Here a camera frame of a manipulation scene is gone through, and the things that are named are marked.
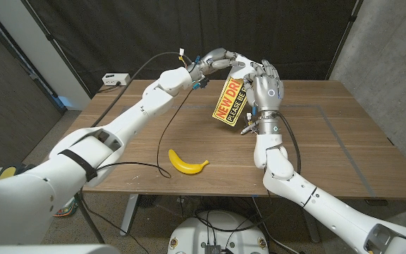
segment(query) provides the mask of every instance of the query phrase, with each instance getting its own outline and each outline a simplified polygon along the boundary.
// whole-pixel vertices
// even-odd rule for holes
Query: black strap
[[[74,152],[67,149],[67,150],[60,152],[59,154],[65,155],[68,158],[75,161],[76,163],[78,163],[78,165],[80,165],[85,170],[85,178],[87,179],[87,181],[92,180],[94,177],[96,177],[98,175],[97,170],[94,169],[89,164],[89,162],[86,162],[85,159],[83,159],[81,156],[75,154]]]

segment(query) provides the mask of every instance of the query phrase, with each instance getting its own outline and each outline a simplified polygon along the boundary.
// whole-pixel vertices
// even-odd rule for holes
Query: yellow object
[[[212,117],[229,126],[234,126],[247,102],[243,79],[229,77],[223,86]]]
[[[178,59],[180,59],[184,63],[184,67],[187,68],[186,61],[184,61],[183,56],[179,56]]]
[[[8,177],[11,177],[11,176],[15,175],[16,170],[17,169],[15,167],[8,167],[7,169],[4,169],[4,171],[0,175],[0,180],[1,179],[6,179]]]
[[[208,165],[209,162],[206,160],[201,164],[188,164],[185,163],[178,157],[175,151],[170,149],[168,151],[168,158],[170,159],[170,162],[172,165],[180,172],[183,172],[184,174],[196,174],[200,172],[205,165]]]

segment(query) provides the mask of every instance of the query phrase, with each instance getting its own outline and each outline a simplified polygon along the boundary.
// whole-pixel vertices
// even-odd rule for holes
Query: power strip
[[[128,73],[106,73],[102,78],[104,85],[116,85],[120,81],[120,85],[126,85],[131,79]]]

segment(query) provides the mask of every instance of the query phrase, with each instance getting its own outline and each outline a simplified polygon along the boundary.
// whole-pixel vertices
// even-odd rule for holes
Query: silver robot hand
[[[232,66],[244,67],[245,64],[243,62],[235,60],[237,55],[235,52],[218,48],[203,56],[197,63],[189,65],[187,70],[193,80],[203,80],[206,78],[206,75],[223,68]]]
[[[256,72],[244,77],[245,88],[254,91],[254,101],[250,103],[257,108],[259,115],[258,134],[278,134],[277,111],[284,98],[283,81],[267,60],[262,60],[262,64],[251,63]]]

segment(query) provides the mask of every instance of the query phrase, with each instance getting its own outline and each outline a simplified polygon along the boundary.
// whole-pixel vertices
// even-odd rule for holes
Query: black curtain
[[[282,79],[323,80],[355,0],[29,1],[94,95],[105,73],[132,75],[151,56],[195,59],[223,47],[261,61]],[[157,79],[181,62],[164,56],[137,77]],[[209,76],[225,79],[225,72]]]

